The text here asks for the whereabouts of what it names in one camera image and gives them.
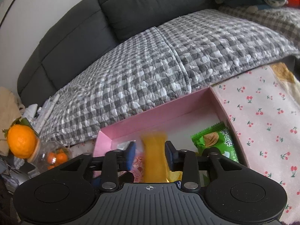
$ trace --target cherry print fabric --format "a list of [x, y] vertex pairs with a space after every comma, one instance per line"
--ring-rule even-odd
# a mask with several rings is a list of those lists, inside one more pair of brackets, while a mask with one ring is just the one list
[[270, 66], [213, 87], [249, 167], [278, 182], [288, 201], [280, 221], [300, 221], [300, 106]]
[[81, 143], [78, 143], [76, 145], [73, 145], [70, 148], [70, 151], [72, 153], [72, 157], [77, 157], [83, 153], [89, 152], [89, 153], [93, 153], [94, 152], [94, 148], [95, 148], [95, 142], [96, 139], [92, 139], [92, 140], [87, 140]]

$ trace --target blue gripper pad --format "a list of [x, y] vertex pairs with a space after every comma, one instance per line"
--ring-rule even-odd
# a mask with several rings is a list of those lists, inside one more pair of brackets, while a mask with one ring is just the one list
[[135, 157], [135, 149], [136, 149], [136, 143], [134, 141], [131, 141], [127, 149], [125, 150], [124, 159], [125, 159], [125, 166], [127, 168], [127, 171], [131, 170], [134, 157]]

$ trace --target sofa backrest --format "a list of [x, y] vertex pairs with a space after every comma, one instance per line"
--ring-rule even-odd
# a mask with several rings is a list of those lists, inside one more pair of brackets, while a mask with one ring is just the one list
[[118, 44], [98, 0], [82, 0], [48, 30], [22, 69], [22, 103], [42, 105]]
[[82, 0], [48, 30], [22, 69], [22, 103], [41, 106], [119, 43], [212, 6], [211, 0]]
[[120, 42], [182, 15], [212, 8], [211, 0], [99, 0]]

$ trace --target metal screw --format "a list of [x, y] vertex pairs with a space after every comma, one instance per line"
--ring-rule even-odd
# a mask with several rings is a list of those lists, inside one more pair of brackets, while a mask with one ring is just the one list
[[112, 190], [116, 187], [116, 184], [113, 182], [105, 182], [102, 184], [102, 188], [106, 189], [106, 190]]
[[194, 190], [196, 188], [198, 188], [198, 184], [196, 184], [195, 182], [187, 182], [183, 185], [186, 189], [189, 189], [189, 190]]

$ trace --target plaid blanket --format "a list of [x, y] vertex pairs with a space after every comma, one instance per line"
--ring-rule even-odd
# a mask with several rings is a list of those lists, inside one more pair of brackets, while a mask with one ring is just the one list
[[100, 128], [259, 65], [299, 55], [284, 36], [217, 10], [150, 28], [120, 44], [60, 89], [41, 131], [76, 144]]
[[282, 7], [247, 12], [247, 7], [230, 8], [220, 6], [219, 11], [259, 23], [292, 40], [300, 48], [300, 9]]

